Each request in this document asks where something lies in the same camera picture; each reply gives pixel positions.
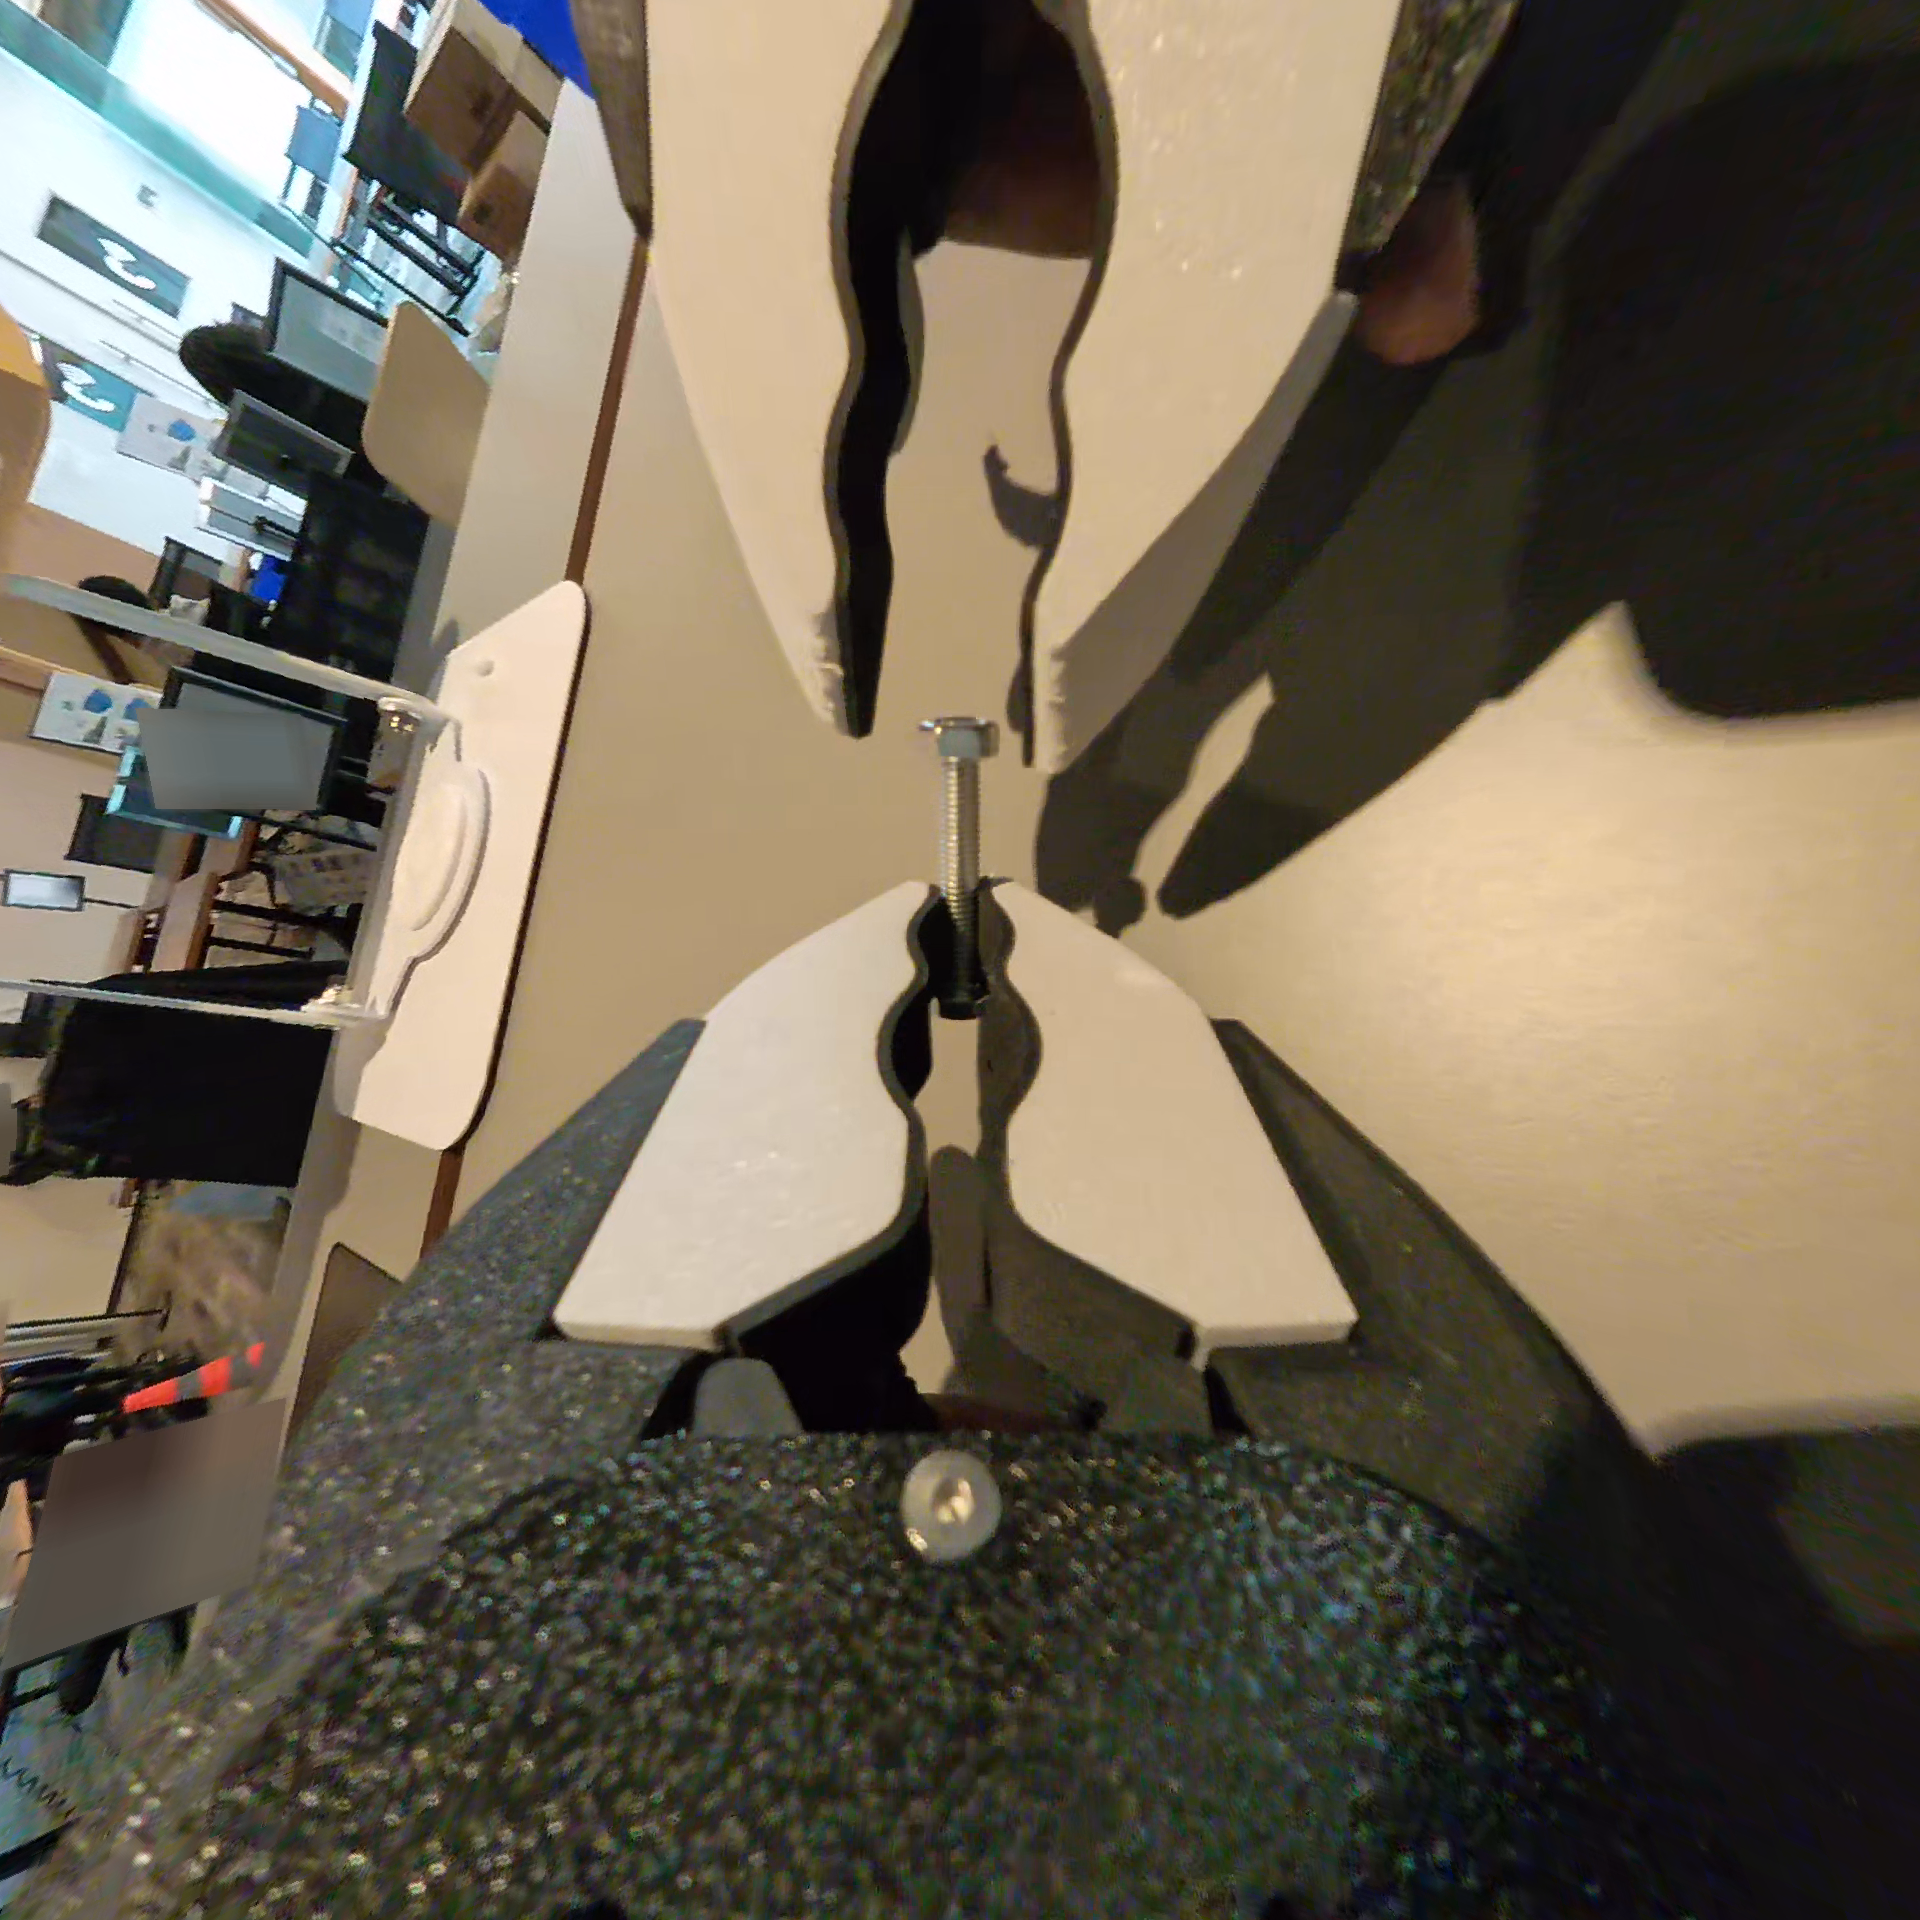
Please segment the group of black chairs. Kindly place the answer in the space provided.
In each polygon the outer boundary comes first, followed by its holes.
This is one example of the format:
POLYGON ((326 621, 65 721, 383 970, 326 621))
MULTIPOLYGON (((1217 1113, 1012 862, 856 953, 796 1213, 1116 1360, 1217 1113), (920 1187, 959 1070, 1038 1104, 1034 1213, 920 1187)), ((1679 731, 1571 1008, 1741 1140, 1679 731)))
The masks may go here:
POLYGON ((464 166, 407 121, 413 40, 390 18, 364 36, 360 102, 343 121, 343 285, 370 285, 364 306, 423 306, 464 328, 487 248, 459 230, 464 166))

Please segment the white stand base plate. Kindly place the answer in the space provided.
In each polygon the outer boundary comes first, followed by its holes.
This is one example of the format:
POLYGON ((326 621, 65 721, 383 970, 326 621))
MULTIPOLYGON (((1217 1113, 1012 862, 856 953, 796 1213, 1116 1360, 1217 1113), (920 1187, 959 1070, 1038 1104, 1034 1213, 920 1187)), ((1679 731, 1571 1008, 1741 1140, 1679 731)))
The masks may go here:
POLYGON ((334 1047, 341 1113, 390 1140, 453 1155, 487 1113, 582 630, 582 582, 550 582, 459 640, 407 748, 334 1047))

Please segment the black crate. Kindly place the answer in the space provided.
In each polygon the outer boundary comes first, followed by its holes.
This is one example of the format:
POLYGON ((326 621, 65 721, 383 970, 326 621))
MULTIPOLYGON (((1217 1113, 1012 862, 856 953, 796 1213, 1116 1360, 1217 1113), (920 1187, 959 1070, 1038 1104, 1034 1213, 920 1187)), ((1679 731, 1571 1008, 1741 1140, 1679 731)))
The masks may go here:
POLYGON ((316 470, 265 647, 391 683, 423 543, 430 511, 413 500, 316 470))

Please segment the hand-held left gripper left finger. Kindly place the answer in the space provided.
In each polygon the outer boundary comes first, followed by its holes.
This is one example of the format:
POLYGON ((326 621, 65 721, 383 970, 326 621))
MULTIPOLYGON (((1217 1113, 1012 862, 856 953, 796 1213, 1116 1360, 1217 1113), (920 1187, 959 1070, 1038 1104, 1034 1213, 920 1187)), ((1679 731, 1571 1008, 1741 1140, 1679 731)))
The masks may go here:
POLYGON ((928 920, 910 877, 742 977, 620 1175, 557 1336, 767 1366, 813 1438, 913 1438, 928 920))

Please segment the wooden document board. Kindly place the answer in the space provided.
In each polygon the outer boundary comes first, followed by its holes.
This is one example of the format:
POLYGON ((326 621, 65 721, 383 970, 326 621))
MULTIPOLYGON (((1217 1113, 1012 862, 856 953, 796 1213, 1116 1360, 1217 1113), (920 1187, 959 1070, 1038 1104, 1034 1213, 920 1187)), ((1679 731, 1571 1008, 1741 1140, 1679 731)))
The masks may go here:
POLYGON ((33 491, 47 406, 60 402, 33 339, 0 312, 0 534, 33 491))

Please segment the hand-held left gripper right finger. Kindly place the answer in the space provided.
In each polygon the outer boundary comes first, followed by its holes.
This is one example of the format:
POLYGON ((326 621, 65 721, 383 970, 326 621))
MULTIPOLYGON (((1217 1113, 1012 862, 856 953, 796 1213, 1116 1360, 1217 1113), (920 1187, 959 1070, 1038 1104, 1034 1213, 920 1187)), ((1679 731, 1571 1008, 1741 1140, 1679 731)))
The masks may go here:
POLYGON ((985 1366, 1076 1431, 1207 1438, 1207 1366, 1358 1304, 1207 1014, 1053 903, 985 903, 985 1366))

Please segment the person's right hand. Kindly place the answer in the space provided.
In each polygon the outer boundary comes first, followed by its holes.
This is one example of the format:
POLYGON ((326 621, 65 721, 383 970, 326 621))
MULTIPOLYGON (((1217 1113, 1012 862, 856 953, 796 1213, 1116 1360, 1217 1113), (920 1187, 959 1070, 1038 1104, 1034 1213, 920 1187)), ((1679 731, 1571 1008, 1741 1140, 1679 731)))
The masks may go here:
MULTIPOLYGON (((1071 36, 1027 4, 979 4, 979 106, 962 106, 941 237, 1089 258, 1094 252, 1094 130, 1071 36)), ((1388 248, 1352 252, 1358 343, 1378 367, 1437 367, 1487 328, 1478 188, 1437 161, 1388 248)))

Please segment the cardboard box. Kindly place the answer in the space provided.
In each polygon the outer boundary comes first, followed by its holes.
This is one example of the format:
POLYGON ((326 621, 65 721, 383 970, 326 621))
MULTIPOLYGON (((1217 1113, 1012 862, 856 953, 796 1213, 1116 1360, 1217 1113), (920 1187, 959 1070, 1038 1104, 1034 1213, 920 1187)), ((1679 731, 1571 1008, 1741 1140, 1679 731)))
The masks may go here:
POLYGON ((464 177, 528 121, 557 130, 564 80, 487 0, 438 0, 399 121, 464 177))
POLYGON ((493 258, 523 258, 537 188, 544 188, 550 130, 537 116, 512 116, 493 139, 493 155, 469 166, 459 230, 487 248, 493 258))

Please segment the red striped cone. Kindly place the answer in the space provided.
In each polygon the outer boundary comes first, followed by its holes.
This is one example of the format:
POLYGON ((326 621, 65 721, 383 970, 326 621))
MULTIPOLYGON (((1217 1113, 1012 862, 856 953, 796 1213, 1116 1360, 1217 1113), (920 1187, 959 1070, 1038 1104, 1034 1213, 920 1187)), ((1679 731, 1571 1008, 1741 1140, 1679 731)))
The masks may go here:
POLYGON ((202 1366, 192 1366, 175 1376, 137 1389, 118 1401, 118 1422, 223 1401, 242 1389, 260 1389, 260 1366, 265 1366, 265 1342, 246 1342, 235 1360, 202 1360, 202 1366))

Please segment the black wall sign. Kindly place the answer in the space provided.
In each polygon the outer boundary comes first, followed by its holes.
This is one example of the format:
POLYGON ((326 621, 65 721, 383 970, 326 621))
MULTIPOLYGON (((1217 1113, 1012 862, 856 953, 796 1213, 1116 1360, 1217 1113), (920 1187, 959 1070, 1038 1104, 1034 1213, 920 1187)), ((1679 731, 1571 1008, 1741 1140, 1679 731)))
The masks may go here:
POLYGON ((181 317, 192 272, 160 252, 137 248, 130 230, 101 224, 83 201, 47 198, 33 237, 83 272, 108 272, 118 299, 151 306, 158 317, 181 317))
POLYGON ((83 412, 83 423, 101 423, 110 434, 137 423, 139 389, 130 374, 89 367, 83 354, 70 354, 70 343, 60 343, 42 328, 33 328, 33 361, 42 361, 47 394, 70 412, 83 412))

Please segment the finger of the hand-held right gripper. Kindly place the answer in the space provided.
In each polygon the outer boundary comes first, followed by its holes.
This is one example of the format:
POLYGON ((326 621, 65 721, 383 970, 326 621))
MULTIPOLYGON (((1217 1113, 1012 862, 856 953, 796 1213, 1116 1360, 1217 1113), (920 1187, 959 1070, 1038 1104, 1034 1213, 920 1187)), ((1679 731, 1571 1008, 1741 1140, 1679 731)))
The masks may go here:
POLYGON ((648 285, 784 661, 847 737, 880 723, 890 470, 920 354, 903 180, 856 180, 910 18, 890 0, 648 4, 648 285))
POLYGON ((1034 574, 1034 769, 1167 661, 1319 378, 1390 59, 1390 0, 1038 4, 1094 121, 1094 272, 1053 361, 1071 491, 1034 574))

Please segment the wooden chair back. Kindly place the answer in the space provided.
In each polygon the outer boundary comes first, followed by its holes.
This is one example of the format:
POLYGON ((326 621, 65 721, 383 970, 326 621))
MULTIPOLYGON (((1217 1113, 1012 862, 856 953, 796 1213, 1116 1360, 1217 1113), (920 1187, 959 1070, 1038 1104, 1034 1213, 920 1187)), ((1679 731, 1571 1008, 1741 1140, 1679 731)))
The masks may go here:
POLYGON ((423 306, 399 306, 390 317, 390 343, 383 343, 383 374, 370 374, 360 451, 438 526, 459 526, 464 523, 464 491, 469 491, 469 455, 480 455, 487 402, 493 402, 493 389, 453 343, 453 328, 423 306))

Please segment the silver threaded bolt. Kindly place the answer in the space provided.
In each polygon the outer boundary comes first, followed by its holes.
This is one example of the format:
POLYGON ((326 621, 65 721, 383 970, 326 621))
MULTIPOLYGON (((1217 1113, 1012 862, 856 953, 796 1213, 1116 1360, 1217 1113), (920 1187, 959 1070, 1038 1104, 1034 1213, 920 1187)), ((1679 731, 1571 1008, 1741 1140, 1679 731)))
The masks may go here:
POLYGON ((985 760, 941 760, 941 911, 949 911, 949 970, 941 970, 941 1014, 973 1019, 979 986, 979 769, 985 760))

